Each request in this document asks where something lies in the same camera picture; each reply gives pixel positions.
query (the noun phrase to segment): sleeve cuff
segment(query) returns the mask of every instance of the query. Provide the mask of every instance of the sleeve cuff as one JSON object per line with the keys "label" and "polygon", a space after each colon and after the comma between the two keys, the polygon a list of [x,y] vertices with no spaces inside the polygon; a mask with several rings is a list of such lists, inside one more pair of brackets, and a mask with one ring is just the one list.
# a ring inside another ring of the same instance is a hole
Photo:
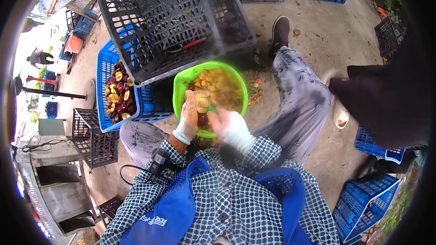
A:
{"label": "sleeve cuff", "polygon": [[166,139],[164,139],[161,143],[161,148],[170,154],[170,161],[179,166],[184,167],[186,164],[186,157],[184,155],[180,155],[180,153],[170,144]]}
{"label": "sleeve cuff", "polygon": [[269,162],[279,158],[282,148],[269,139],[266,135],[259,137],[247,155],[245,155],[242,166],[251,169],[261,169]]}

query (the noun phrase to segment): walking person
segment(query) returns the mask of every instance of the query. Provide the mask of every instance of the walking person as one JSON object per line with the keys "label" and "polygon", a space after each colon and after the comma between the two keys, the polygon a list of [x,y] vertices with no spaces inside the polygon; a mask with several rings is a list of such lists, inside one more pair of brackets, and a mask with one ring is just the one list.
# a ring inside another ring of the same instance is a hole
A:
{"label": "walking person", "polygon": [[35,68],[41,69],[36,66],[36,63],[42,64],[42,65],[49,65],[53,63],[57,63],[56,60],[54,60],[54,57],[52,54],[47,52],[42,52],[38,50],[38,48],[35,48],[35,50],[32,52],[32,54],[27,57],[26,61],[30,62],[30,65],[32,65]]}

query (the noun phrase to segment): green plastic bowl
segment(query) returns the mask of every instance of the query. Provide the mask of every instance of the green plastic bowl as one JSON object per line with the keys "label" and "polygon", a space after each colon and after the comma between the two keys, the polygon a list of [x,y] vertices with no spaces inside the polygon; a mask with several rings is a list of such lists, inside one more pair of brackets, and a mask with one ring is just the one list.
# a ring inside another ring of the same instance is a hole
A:
{"label": "green plastic bowl", "polygon": [[[230,66],[224,63],[210,61],[183,70],[179,72],[174,78],[173,108],[174,108],[174,113],[176,114],[176,117],[179,121],[180,121],[180,114],[182,113],[182,106],[184,102],[183,96],[185,94],[185,91],[188,90],[188,83],[192,83],[192,81],[199,76],[201,71],[217,69],[217,68],[221,68],[222,70],[228,71],[239,82],[244,93],[243,108],[240,113],[241,116],[245,115],[248,105],[248,93],[247,93],[247,87],[245,86],[245,82],[242,79],[241,75],[239,75],[239,73],[236,72],[236,70],[234,70],[233,68],[231,68]],[[211,133],[206,130],[200,130],[197,133],[197,135],[204,138],[217,138],[217,135],[215,133]]]}

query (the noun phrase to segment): concrete floor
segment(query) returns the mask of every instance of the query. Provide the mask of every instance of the concrete floor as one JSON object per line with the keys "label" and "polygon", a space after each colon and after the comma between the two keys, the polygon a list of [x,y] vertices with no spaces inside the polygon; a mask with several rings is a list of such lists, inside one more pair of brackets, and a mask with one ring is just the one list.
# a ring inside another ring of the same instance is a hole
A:
{"label": "concrete floor", "polygon": [[[248,4],[244,5],[244,10],[254,31],[260,34],[256,47],[261,51],[261,58],[267,66],[271,66],[272,61],[267,59],[265,52],[271,38],[272,24],[279,15],[286,15],[291,20],[289,45],[301,53],[319,76],[330,68],[336,68],[346,76],[348,65],[382,64],[374,32],[374,26],[381,19],[368,0],[347,0],[345,4],[286,0],[282,4]],[[300,36],[293,37],[294,28],[301,31]],[[104,22],[96,24],[86,38],[84,48],[77,55],[71,74],[62,73],[59,91],[78,94],[84,92],[84,82],[95,79],[97,55],[108,40],[109,34]],[[263,90],[263,98],[250,105],[245,115],[250,130],[264,124],[268,117],[278,111],[280,105],[277,85],[271,72],[263,73],[261,78],[268,81],[259,87]],[[58,106],[59,117],[67,119],[67,135],[71,134],[72,107],[84,106],[84,102],[65,98]],[[330,114],[304,165],[318,180],[330,209],[334,208],[343,183],[351,178],[353,171],[366,156],[354,149],[357,125],[351,119],[346,128],[339,130],[334,126]],[[170,133],[176,128],[177,119],[172,116],[157,122],[156,126]],[[119,176],[119,169],[133,162],[122,144],[119,144],[118,151],[117,163],[92,171],[85,166],[86,180],[96,204],[102,204],[116,194],[126,197],[129,192],[129,186]],[[131,182],[137,173],[137,170],[128,168],[123,175]]]}

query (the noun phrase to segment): button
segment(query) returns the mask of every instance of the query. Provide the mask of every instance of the button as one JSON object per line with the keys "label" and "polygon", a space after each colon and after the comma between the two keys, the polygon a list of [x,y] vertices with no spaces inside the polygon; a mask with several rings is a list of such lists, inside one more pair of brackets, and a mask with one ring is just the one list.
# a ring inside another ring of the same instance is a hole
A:
{"label": "button", "polygon": [[221,215],[218,216],[218,219],[221,222],[224,222],[228,218],[228,215],[226,213],[221,213]]}

